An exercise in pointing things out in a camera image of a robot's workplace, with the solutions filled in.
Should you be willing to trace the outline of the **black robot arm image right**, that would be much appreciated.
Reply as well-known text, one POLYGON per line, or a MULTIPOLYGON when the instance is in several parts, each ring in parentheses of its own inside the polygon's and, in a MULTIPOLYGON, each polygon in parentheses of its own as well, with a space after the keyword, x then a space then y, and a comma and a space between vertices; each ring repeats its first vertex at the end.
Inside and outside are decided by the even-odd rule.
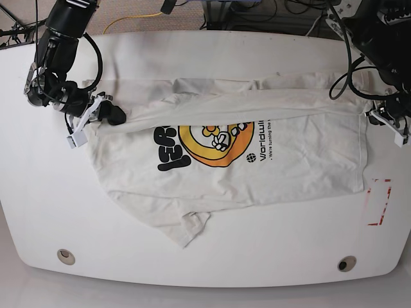
POLYGON ((344 88, 374 103, 366 113, 371 124, 408 127, 410 120, 410 1, 328 1, 330 26, 360 57, 348 53, 344 88), (368 61, 391 94, 367 94, 354 85, 353 73, 368 61))

